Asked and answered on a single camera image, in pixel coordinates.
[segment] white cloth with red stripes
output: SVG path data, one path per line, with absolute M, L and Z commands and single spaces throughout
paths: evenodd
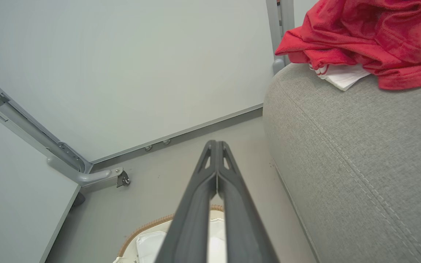
M 348 90 L 357 80 L 368 76 L 370 73 L 363 69 L 361 64 L 357 65 L 325 65 L 314 70 L 316 75 L 327 80 L 342 91 Z

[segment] pile of clothes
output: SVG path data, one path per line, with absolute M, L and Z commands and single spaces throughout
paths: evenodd
M 319 0 L 276 55 L 309 63 L 319 76 L 344 73 L 342 90 L 368 73 L 382 89 L 421 87 L 421 0 Z

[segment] white panel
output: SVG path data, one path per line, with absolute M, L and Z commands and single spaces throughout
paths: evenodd
M 265 0 L 0 0 L 0 88 L 93 161 L 263 102 Z
M 316 4 L 318 0 L 293 0 L 293 9 L 295 15 L 295 27 L 303 25 L 306 12 Z
M 0 123 L 0 262 L 44 261 L 78 189 Z

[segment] gray floor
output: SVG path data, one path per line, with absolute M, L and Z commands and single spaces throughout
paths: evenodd
M 85 203 L 69 213 L 47 263 L 114 261 L 135 229 L 175 212 L 208 140 L 229 144 L 280 261 L 315 263 L 269 155 L 261 117 L 122 163 L 109 163 L 111 168 L 123 167 L 132 179 L 131 185 L 88 193 Z M 211 203 L 223 204 L 219 198 Z

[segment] gray sofa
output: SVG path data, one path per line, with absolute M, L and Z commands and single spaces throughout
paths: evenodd
M 274 77 L 272 157 L 321 263 L 421 263 L 421 88 L 342 92 L 304 64 Z

